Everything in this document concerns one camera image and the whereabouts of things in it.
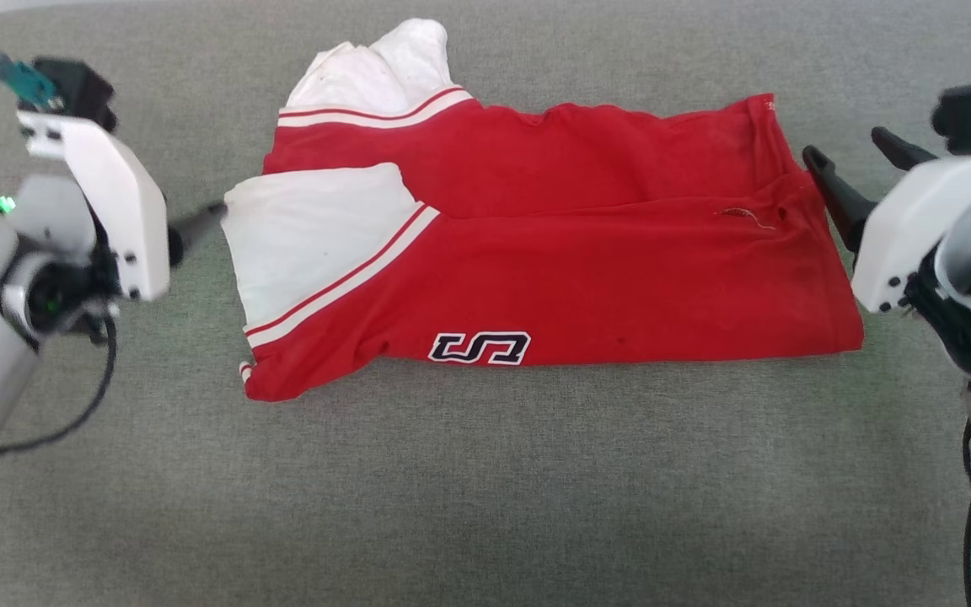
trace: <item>gray couch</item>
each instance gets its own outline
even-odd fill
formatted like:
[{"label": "gray couch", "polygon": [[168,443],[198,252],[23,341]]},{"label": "gray couch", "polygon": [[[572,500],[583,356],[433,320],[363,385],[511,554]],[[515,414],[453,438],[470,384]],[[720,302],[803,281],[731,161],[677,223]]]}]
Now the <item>gray couch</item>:
[{"label": "gray couch", "polygon": [[[172,214],[258,173],[316,51],[408,16],[448,27],[486,103],[660,115],[774,91],[798,152],[870,196],[867,130],[939,148],[971,82],[961,0],[212,0],[0,16],[16,57],[82,57]],[[0,89],[0,192],[45,168]],[[103,408],[0,460],[0,605],[961,603],[960,380],[920,322],[862,352],[731,364],[381,361],[293,403],[242,395],[227,246],[126,307]],[[50,430],[103,358],[54,343],[5,438]]]}]

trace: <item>red and white shirt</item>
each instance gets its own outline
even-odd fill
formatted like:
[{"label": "red and white shirt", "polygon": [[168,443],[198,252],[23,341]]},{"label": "red and white shirt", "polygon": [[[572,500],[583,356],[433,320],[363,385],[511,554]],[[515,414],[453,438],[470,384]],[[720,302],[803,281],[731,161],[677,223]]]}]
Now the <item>red and white shirt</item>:
[{"label": "red and white shirt", "polygon": [[285,400],[378,355],[451,364],[801,357],[863,329],[770,95],[543,115],[452,84],[412,19],[321,53],[227,194],[255,364]]}]

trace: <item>sj logo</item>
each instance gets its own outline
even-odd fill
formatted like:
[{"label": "sj logo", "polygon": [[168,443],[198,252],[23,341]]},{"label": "sj logo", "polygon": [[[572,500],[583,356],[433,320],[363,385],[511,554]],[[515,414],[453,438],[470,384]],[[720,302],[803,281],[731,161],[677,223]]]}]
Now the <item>sj logo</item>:
[{"label": "sj logo", "polygon": [[487,353],[490,365],[518,365],[531,336],[523,331],[485,330],[467,341],[465,333],[439,333],[432,343],[429,360],[437,362],[477,363]]}]

